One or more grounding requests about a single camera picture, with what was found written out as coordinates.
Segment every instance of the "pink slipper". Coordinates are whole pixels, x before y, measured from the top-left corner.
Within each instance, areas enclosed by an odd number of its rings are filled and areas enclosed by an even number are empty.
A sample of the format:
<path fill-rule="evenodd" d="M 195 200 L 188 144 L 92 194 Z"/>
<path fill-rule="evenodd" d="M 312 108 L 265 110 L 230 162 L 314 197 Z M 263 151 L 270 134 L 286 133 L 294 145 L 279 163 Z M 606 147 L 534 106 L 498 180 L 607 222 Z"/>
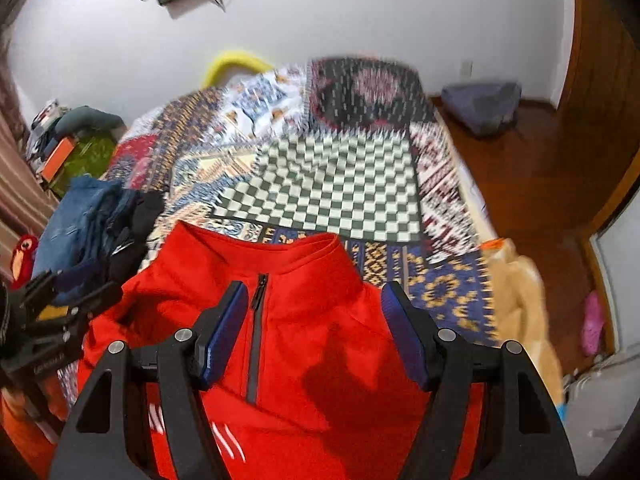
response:
<path fill-rule="evenodd" d="M 596 291 L 584 300 L 584 324 L 582 325 L 582 351 L 592 356 L 598 353 L 600 334 L 604 326 L 604 314 Z"/>

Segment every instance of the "metal screw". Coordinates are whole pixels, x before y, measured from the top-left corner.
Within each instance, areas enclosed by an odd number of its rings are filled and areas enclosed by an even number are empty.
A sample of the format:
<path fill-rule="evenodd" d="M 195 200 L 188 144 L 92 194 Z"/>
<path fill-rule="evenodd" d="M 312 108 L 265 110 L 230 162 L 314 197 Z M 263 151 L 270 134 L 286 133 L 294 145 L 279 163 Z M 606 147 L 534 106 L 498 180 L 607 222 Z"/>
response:
<path fill-rule="evenodd" d="M 109 345 L 108 350 L 112 354 L 117 354 L 118 352 L 121 352 L 123 348 L 124 343 L 122 341 L 114 341 Z"/>
<path fill-rule="evenodd" d="M 438 330 L 438 337 L 443 341 L 453 341 L 456 338 L 456 333 L 450 328 L 441 328 Z"/>
<path fill-rule="evenodd" d="M 181 328 L 175 333 L 174 337 L 176 341 L 187 341 L 191 338 L 193 332 L 188 328 Z"/>
<path fill-rule="evenodd" d="M 519 354 L 522 352 L 522 345 L 517 341 L 507 341 L 507 350 L 512 354 Z"/>

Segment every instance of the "yellow curved object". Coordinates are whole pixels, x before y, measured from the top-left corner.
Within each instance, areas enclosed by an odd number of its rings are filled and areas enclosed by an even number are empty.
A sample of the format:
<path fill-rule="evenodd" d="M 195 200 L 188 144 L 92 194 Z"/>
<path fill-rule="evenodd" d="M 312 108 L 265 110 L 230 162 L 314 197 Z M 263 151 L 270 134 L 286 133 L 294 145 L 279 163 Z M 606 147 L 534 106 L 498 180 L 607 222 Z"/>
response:
<path fill-rule="evenodd" d="M 256 74 L 274 69 L 269 63 L 252 56 L 252 54 L 243 52 L 242 50 L 227 50 L 220 54 L 220 56 L 209 65 L 207 75 L 202 83 L 202 88 L 215 86 L 216 83 L 220 81 L 220 76 L 223 75 L 226 69 L 237 66 Z"/>

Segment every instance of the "zipper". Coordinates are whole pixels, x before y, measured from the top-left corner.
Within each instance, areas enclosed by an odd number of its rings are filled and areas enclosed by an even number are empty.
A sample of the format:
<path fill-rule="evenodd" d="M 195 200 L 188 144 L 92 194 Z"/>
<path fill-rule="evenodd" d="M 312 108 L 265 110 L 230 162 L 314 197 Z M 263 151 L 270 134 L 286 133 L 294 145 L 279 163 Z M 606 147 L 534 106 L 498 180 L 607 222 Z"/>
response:
<path fill-rule="evenodd" d="M 267 290 L 268 274 L 258 274 L 258 287 L 255 289 L 250 308 L 254 311 L 254 330 L 249 350 L 249 377 L 246 383 L 246 400 L 255 404 L 258 396 L 258 368 L 260 367 L 260 344 L 262 343 L 262 310 Z"/>

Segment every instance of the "curtain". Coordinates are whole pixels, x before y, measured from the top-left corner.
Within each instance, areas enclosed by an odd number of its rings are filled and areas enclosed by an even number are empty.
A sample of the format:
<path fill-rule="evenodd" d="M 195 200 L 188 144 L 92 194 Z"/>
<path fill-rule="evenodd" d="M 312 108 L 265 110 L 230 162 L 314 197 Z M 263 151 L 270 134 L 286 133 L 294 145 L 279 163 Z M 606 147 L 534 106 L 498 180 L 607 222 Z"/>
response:
<path fill-rule="evenodd" d="M 23 234 L 42 234 L 58 202 L 47 195 L 18 152 L 26 127 L 6 63 L 0 54 L 0 276 L 12 281 L 11 254 Z"/>

